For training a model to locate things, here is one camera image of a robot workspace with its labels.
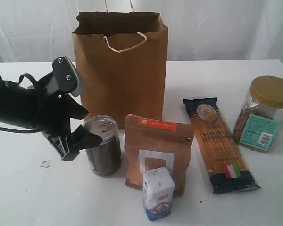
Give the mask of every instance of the white table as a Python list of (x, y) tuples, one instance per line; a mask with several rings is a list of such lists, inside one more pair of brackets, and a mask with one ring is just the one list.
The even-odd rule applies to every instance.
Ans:
[[(51, 63), (0, 63), (6, 80), (17, 81), (22, 73), (40, 78), (50, 71)], [(283, 64), (278, 60), (168, 62), (163, 119), (190, 123), (183, 98), (215, 95), (233, 129), (252, 79), (261, 75), (283, 78)], [(80, 123), (71, 121), (73, 129)], [(174, 198), (171, 215), (155, 225), (283, 225), (283, 147), (271, 153), (244, 147), (241, 151), (262, 189), (212, 195), (194, 139), (185, 193)], [(125, 186), (122, 154), (121, 169), (101, 178), (89, 169), (84, 151), (73, 162), (61, 161), (41, 133), (0, 132), (0, 226), (152, 225), (142, 207), (141, 191)], [(43, 159), (51, 159), (49, 168), (40, 168)]]

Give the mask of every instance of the black cable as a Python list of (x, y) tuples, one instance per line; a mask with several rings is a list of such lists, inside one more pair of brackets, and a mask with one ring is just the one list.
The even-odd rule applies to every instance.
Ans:
[[(37, 98), (38, 98), (38, 104), (39, 104), (39, 113), (41, 112), (41, 107), (42, 107), (42, 102), (41, 102), (41, 88), (37, 82), (37, 80), (30, 74), (22, 74), (19, 77), (19, 82), (12, 82), (9, 81), (11, 84), (15, 85), (15, 86), (19, 86), (20, 83), (23, 81), (23, 78), (26, 77), (33, 85), (33, 87), (36, 90), (37, 93)], [(21, 129), (9, 129), (9, 128), (5, 128), (5, 127), (0, 127), (0, 131), (5, 131), (5, 132), (10, 132), (10, 133), (38, 133), (41, 132), (43, 129), (33, 129), (33, 130), (21, 130)]]

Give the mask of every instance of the brown paper bag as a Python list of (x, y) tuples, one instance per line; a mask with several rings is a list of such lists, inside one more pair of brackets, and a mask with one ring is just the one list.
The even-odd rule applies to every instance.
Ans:
[(89, 114), (110, 115), (124, 128), (137, 114), (161, 120), (168, 27), (159, 13), (80, 12), (73, 32), (76, 67)]
[(192, 125), (128, 115), (125, 122), (126, 185), (142, 189), (143, 172), (166, 166), (175, 182), (174, 195), (183, 195), (193, 138)]

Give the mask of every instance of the pull tab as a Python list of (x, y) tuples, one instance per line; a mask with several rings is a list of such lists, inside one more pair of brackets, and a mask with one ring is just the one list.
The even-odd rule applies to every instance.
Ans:
[(112, 129), (114, 127), (112, 122), (104, 123), (100, 125), (100, 131), (101, 132), (107, 132), (108, 130)]

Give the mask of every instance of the milk carton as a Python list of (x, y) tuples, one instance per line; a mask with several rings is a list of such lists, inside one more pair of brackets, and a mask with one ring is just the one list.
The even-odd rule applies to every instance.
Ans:
[(146, 171), (142, 187), (142, 203), (148, 219), (153, 221), (169, 215), (175, 184), (167, 168)]

